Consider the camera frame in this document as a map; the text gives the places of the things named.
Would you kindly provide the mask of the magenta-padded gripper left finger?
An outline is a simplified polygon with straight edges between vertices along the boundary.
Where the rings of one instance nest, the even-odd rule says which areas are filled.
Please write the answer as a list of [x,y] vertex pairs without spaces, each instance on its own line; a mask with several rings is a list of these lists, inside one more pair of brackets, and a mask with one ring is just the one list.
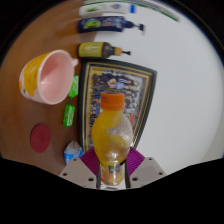
[[99,189],[100,164],[94,149],[89,149],[80,158],[72,158],[59,176],[84,188]]

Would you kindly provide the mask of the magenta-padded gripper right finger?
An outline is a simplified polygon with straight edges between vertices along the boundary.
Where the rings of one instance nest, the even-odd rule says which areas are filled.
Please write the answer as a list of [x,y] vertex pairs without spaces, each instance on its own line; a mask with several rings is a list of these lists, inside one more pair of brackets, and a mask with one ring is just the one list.
[[127,189],[135,189],[150,184],[166,175],[153,157],[144,157],[131,148],[125,162],[125,184]]

